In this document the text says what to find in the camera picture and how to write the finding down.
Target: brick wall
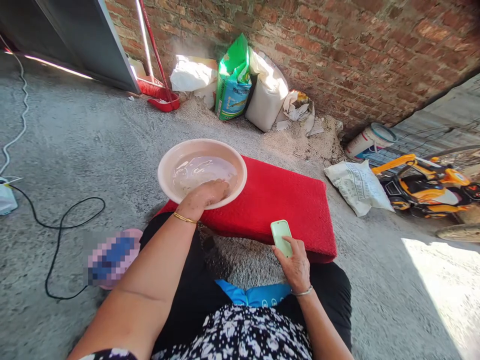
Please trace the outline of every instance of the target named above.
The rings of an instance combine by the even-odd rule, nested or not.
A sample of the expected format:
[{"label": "brick wall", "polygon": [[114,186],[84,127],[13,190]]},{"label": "brick wall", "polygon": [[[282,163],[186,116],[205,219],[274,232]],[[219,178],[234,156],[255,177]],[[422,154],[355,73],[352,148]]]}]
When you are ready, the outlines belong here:
[{"label": "brick wall", "polygon": [[[121,43],[144,59],[134,0],[106,0]],[[219,59],[243,32],[290,88],[347,135],[392,126],[480,67],[476,0],[145,0],[165,70],[175,54]]]}]

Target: ride-on toy excavator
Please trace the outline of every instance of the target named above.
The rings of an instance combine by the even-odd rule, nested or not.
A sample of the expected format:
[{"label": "ride-on toy excavator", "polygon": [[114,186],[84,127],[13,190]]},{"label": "ride-on toy excavator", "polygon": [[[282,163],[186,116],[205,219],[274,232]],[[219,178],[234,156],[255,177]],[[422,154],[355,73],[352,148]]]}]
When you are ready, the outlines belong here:
[{"label": "ride-on toy excavator", "polygon": [[[470,180],[451,165],[440,166],[433,157],[430,161],[407,154],[372,168],[375,175],[405,166],[397,175],[380,178],[394,209],[410,209],[420,218],[439,219],[448,214],[468,210],[472,202],[480,202],[480,184]],[[418,174],[406,175],[414,169]]]}]

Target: green bag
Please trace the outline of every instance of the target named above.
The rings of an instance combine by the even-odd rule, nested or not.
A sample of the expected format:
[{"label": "green bag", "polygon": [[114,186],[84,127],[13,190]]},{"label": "green bag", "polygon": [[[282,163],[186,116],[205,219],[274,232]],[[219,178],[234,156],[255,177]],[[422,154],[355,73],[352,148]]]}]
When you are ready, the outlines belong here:
[{"label": "green bag", "polygon": [[241,34],[218,65],[215,113],[220,120],[230,120],[244,112],[252,87],[249,68],[249,45]]}]

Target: smartphone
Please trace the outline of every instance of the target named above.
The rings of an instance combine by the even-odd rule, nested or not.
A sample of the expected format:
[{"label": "smartphone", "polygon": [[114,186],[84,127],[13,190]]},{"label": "smartphone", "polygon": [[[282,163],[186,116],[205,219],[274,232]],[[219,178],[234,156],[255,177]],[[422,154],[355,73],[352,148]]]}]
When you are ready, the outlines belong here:
[{"label": "smartphone", "polygon": [[270,229],[275,246],[280,249],[286,258],[291,257],[293,255],[292,247],[288,241],[282,239],[282,236],[292,236],[287,220],[277,220],[272,222],[270,224]]}]

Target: red cushion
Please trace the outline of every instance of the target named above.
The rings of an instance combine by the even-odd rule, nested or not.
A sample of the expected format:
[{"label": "red cushion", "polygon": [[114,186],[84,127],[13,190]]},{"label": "red cushion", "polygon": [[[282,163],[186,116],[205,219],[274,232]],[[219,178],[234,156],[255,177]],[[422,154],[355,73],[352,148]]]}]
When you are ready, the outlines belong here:
[{"label": "red cushion", "polygon": [[[243,159],[248,174],[245,188],[231,203],[206,210],[202,223],[224,237],[273,245],[270,223],[286,220],[292,236],[305,242],[311,262],[333,261],[337,245],[325,184],[247,156]],[[159,214],[176,208],[170,200]]]}]

